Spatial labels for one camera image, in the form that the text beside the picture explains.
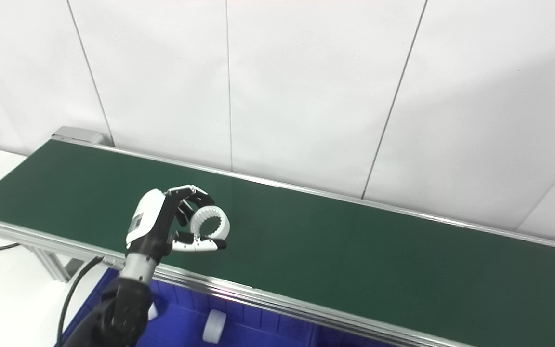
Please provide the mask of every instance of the black cable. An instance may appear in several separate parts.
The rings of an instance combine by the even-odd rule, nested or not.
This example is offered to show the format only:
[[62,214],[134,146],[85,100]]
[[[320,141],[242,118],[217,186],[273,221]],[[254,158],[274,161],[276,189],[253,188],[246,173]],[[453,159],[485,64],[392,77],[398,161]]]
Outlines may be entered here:
[[104,257],[95,257],[91,259],[90,262],[88,262],[87,265],[85,265],[84,268],[79,271],[77,279],[75,279],[74,283],[72,283],[72,286],[70,287],[70,292],[68,292],[68,296],[64,301],[64,307],[61,309],[61,316],[59,317],[59,327],[57,327],[57,347],[61,347],[61,335],[64,333],[64,319],[66,318],[66,312],[68,311],[68,305],[70,305],[70,299],[72,298],[72,294],[74,294],[74,290],[79,285],[79,282],[81,281],[83,276],[86,275],[93,266],[99,264],[102,259],[104,259]]
[[1,247],[0,247],[0,251],[9,250],[10,248],[14,248],[14,247],[16,247],[16,246],[20,246],[20,244],[19,244],[18,242],[16,242],[16,243],[11,243],[11,244],[7,244],[6,246],[1,246]]

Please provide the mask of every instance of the white wall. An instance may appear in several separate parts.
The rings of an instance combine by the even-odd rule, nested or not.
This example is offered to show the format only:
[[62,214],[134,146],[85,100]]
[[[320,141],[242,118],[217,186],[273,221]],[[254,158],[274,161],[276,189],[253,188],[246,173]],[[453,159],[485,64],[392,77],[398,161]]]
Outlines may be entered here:
[[429,2],[366,198],[513,230],[555,182],[555,1]]
[[66,2],[0,0],[0,148],[29,154],[61,125],[108,134]]
[[555,237],[555,2],[429,0],[403,71],[423,2],[70,0],[81,45],[66,2],[0,0],[0,148],[84,127]]
[[231,169],[224,0],[71,0],[118,147]]

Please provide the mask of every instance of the blue bin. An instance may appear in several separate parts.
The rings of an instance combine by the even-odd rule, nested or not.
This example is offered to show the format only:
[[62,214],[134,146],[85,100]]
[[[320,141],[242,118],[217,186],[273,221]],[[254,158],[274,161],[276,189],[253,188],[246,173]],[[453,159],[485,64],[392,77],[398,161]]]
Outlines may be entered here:
[[[117,274],[116,270],[109,269],[102,276],[64,331],[64,341],[99,303],[102,290]],[[137,347],[391,347],[180,286],[155,280],[150,286],[159,315],[148,323]],[[222,338],[217,345],[202,340],[207,315],[212,309],[226,313]]]

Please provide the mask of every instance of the white table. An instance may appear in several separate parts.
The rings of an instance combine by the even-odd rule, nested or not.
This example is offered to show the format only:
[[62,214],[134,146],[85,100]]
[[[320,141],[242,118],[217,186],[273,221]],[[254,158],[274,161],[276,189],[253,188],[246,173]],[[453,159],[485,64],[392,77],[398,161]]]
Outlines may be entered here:
[[[25,160],[0,151],[0,180]],[[0,239],[0,246],[11,242]],[[106,270],[95,266],[70,302],[66,325]],[[35,254],[23,246],[0,252],[0,346],[52,347],[69,283],[54,281]]]

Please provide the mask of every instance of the white plastic ring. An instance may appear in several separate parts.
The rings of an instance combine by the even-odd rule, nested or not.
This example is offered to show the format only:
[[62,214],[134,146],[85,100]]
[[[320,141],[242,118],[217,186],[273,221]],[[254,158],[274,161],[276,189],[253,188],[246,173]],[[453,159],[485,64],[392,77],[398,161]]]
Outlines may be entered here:
[[231,223],[228,221],[228,217],[218,206],[205,206],[198,209],[192,219],[190,220],[190,231],[193,234],[200,236],[200,226],[209,218],[219,217],[220,225],[213,232],[207,235],[210,239],[224,240],[228,236],[231,230]]

